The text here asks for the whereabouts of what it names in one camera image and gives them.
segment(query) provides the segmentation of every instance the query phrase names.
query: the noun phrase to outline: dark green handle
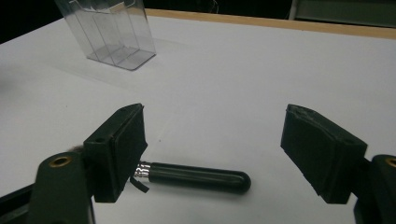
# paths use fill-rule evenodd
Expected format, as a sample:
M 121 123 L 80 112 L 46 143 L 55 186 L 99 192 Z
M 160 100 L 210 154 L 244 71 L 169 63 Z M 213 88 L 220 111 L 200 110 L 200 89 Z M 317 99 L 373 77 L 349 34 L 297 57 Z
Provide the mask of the dark green handle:
M 244 172 L 218 170 L 153 162 L 149 182 L 213 189 L 231 193 L 245 193 L 250 188 L 250 178 Z

